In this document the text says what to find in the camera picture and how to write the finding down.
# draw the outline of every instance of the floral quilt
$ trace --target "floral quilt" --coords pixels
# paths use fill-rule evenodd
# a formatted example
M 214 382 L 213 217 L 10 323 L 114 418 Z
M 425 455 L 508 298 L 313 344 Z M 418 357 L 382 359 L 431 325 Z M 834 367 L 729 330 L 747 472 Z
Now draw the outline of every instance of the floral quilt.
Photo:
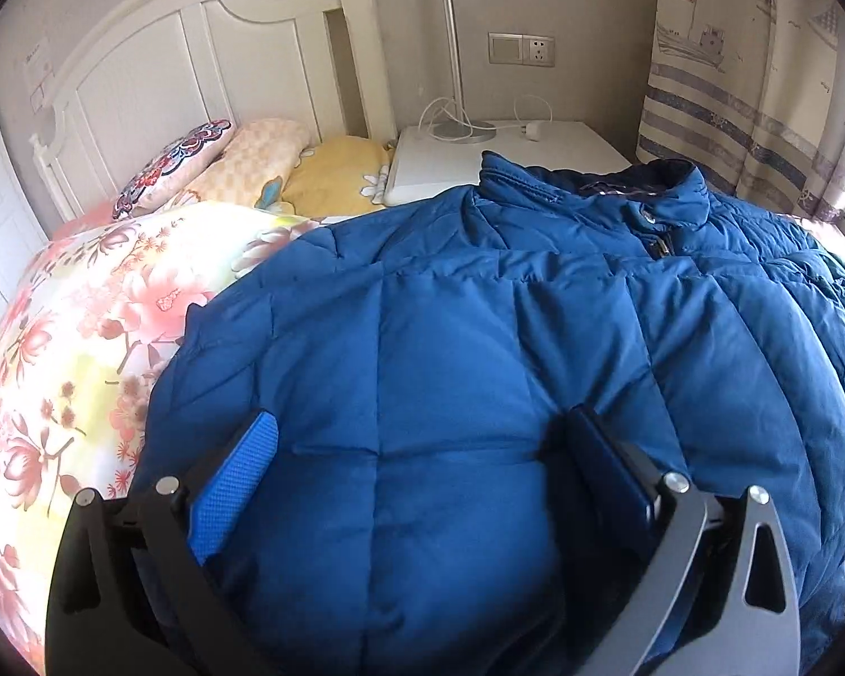
M 187 308 L 318 225 L 201 202 L 53 241 L 32 259 L 0 324 L 0 627 L 39 673 L 72 497 L 128 493 Z

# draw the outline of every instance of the white headboard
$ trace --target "white headboard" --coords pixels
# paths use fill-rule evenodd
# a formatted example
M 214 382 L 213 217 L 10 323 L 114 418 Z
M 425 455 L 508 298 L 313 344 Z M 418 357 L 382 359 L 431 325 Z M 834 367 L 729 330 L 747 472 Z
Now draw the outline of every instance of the white headboard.
M 336 68 L 338 10 L 349 74 Z M 208 119 L 286 117 L 318 140 L 347 134 L 349 85 L 368 137 L 397 137 L 375 0 L 126 0 L 57 73 L 46 98 L 56 131 L 48 146 L 32 136 L 34 160 L 70 220 Z

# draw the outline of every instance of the wall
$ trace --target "wall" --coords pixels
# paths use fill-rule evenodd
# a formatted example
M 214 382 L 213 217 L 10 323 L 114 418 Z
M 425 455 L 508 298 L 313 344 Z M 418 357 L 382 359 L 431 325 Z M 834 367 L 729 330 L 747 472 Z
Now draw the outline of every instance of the wall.
M 52 112 L 29 106 L 23 61 L 47 37 L 55 70 L 87 31 L 123 0 L 9 0 L 0 14 L 0 124 L 20 182 L 47 232 L 59 214 L 32 163 L 29 136 L 52 135 Z M 377 0 L 398 126 L 451 93 L 441 0 Z M 634 153 L 651 62 L 656 0 L 455 0 L 466 105 L 473 118 L 513 116 L 515 94 L 548 99 L 555 119 L 586 121 L 627 157 Z M 489 65 L 487 32 L 554 35 L 553 69 Z M 543 107 L 524 105 L 524 116 Z

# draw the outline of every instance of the blue puffer jacket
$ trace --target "blue puffer jacket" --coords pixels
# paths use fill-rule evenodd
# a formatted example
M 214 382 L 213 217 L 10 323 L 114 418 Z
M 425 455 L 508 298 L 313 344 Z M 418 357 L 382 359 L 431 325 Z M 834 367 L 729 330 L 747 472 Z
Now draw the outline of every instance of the blue puffer jacket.
M 487 153 L 480 186 L 310 232 L 191 308 L 136 488 L 266 408 L 208 567 L 286 673 L 554 674 L 624 590 L 550 433 L 578 403 L 703 490 L 771 491 L 811 664 L 845 621 L 845 266 L 686 162 Z

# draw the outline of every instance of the white nightstand top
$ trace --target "white nightstand top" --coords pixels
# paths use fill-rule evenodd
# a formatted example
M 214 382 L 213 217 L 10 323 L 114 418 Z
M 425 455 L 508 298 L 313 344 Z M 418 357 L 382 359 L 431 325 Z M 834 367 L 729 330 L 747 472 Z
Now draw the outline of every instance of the white nightstand top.
M 496 121 L 496 126 L 514 121 Z M 581 121 L 541 124 L 538 142 L 526 139 L 520 128 L 498 130 L 488 142 L 460 145 L 439 142 L 416 127 L 401 132 L 385 188 L 385 205 L 402 205 L 430 198 L 454 185 L 478 184 L 485 150 L 497 152 L 523 166 L 539 164 L 549 170 L 617 173 L 630 162 Z

